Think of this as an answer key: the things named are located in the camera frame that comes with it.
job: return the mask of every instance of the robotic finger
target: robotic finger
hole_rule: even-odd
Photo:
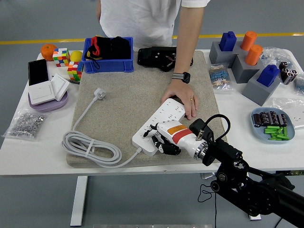
[[[160,142],[156,136],[152,136],[152,140],[156,148],[164,154],[167,155],[179,155],[181,150],[178,146],[170,143],[168,140],[164,140],[164,142]]]

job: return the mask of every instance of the power plug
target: power plug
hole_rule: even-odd
[[[95,97],[102,100],[105,97],[105,90],[102,88],[97,88],[94,92]]]
[[[141,147],[145,154],[153,156],[158,150],[152,141],[153,131],[147,137],[143,137],[143,134],[150,129],[151,124],[156,125],[168,120],[180,121],[184,116],[184,105],[171,98],[167,99],[132,137],[132,144],[136,148]]]

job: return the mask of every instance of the person's arm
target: person's arm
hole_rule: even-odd
[[[101,2],[100,2],[100,0],[97,0],[96,16],[97,16],[97,19],[98,19],[98,22],[99,22],[100,21],[100,16],[101,16]]]
[[[181,8],[175,73],[189,72],[190,63],[199,39],[203,15],[204,8]],[[174,95],[184,103],[187,118],[191,120],[192,117],[196,117],[199,100],[189,84],[182,82],[180,79],[172,79],[161,99],[161,103]]]

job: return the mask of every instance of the gray floor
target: gray floor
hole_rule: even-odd
[[[93,37],[101,33],[95,6],[96,0],[0,0],[0,41]],[[201,34],[304,32],[303,11],[303,0],[211,0]],[[200,39],[197,49],[210,49],[214,40],[219,39]],[[303,36],[260,37],[256,43],[288,49],[304,67]],[[55,44],[70,50],[83,48],[81,42]],[[8,128],[27,82],[27,63],[37,58],[42,45],[0,45],[1,134]],[[302,194],[303,176],[291,181]],[[203,182],[199,174],[90,177],[83,227],[107,223],[214,225],[214,199],[197,202]],[[75,186],[76,177],[70,176],[0,178],[0,227],[69,227]],[[277,220],[276,215],[269,215],[249,222],[246,214],[218,197],[218,227],[273,227]],[[282,221],[278,227],[294,226]]]

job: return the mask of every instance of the yellow ball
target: yellow ball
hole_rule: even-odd
[[[73,51],[71,54],[71,61],[73,62],[80,62],[82,57],[82,52],[81,51]]]

